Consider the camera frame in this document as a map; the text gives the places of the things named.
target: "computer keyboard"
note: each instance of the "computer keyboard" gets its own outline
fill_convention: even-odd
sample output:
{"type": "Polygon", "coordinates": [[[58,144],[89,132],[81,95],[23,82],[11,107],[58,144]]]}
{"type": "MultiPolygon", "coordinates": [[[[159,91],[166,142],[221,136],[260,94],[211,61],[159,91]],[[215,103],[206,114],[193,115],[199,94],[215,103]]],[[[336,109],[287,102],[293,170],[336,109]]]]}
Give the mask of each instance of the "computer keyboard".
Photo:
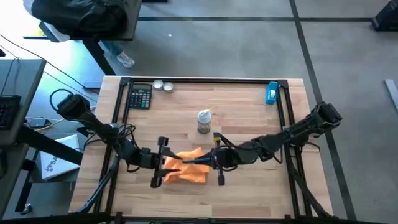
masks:
{"type": "Polygon", "coordinates": [[[0,130],[11,129],[12,122],[19,109],[20,96],[1,95],[0,96],[0,130]]]}

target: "sneaker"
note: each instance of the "sneaker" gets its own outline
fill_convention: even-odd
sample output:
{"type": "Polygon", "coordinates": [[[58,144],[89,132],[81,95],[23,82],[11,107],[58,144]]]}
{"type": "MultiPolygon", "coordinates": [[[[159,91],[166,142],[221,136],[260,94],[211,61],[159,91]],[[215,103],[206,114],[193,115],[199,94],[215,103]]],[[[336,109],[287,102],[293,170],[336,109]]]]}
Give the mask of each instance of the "sneaker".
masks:
{"type": "Polygon", "coordinates": [[[116,58],[126,68],[131,68],[135,64],[135,61],[131,59],[129,56],[127,56],[126,53],[124,52],[121,52],[116,58]]]}

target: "orange towel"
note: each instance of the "orange towel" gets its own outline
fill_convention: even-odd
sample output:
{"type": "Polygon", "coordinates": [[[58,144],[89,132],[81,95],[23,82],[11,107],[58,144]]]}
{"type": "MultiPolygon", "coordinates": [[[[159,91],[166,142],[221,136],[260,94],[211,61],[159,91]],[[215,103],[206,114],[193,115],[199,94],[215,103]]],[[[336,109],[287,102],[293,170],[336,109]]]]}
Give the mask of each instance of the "orange towel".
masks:
{"type": "MultiPolygon", "coordinates": [[[[179,157],[184,160],[195,159],[197,157],[203,156],[204,153],[199,147],[191,152],[179,152],[177,153],[179,157]]],[[[209,173],[209,166],[198,165],[198,164],[183,164],[180,159],[174,159],[167,157],[164,169],[179,169],[179,172],[172,172],[166,175],[164,182],[166,184],[175,182],[178,179],[185,179],[187,181],[199,184],[206,183],[206,176],[209,173]]]]}

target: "black bag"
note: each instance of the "black bag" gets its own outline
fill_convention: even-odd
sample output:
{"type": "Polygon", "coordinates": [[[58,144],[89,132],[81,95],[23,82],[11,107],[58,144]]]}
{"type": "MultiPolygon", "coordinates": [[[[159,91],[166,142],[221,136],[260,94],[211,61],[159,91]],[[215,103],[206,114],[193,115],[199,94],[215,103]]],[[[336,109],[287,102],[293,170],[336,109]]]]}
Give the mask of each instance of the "black bag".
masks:
{"type": "Polygon", "coordinates": [[[127,21],[123,0],[35,0],[32,15],[71,37],[114,35],[127,21]]]}

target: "wooden tabletop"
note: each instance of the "wooden tabletop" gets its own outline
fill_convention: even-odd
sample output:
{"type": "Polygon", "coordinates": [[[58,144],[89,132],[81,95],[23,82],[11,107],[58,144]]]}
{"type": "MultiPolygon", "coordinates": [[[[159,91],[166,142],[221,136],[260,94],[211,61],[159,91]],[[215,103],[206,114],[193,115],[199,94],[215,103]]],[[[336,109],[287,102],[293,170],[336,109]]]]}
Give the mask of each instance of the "wooden tabletop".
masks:
{"type": "MultiPolygon", "coordinates": [[[[120,77],[104,77],[98,104],[97,118],[110,123],[118,93],[120,77]]],[[[301,79],[288,79],[295,120],[310,112],[301,79]]],[[[280,131],[277,105],[265,105],[266,85],[175,83],[173,93],[153,91],[149,110],[130,110],[128,123],[137,127],[135,139],[140,147],[157,152],[157,138],[167,136],[173,152],[213,147],[212,132],[221,132],[239,144],[264,134],[280,131]],[[197,132],[197,113],[211,108],[211,132],[197,132]]],[[[123,93],[118,122],[121,122],[127,88],[123,93]]],[[[282,94],[284,111],[287,111],[282,94]]],[[[85,151],[73,194],[70,210],[80,208],[98,185],[105,145],[90,144],[85,151]]],[[[318,149],[305,146],[303,164],[307,184],[324,209],[330,213],[331,204],[318,149]]],[[[239,166],[225,174],[226,185],[219,187],[217,172],[210,170],[206,184],[186,181],[150,188],[153,170],[126,172],[126,163],[119,167],[113,211],[124,216],[139,217],[213,217],[213,218],[283,218],[293,215],[286,164],[274,160],[239,166]]],[[[104,191],[101,209],[104,210],[108,190],[104,191]]],[[[300,208],[302,195],[298,190],[300,208]]]]}

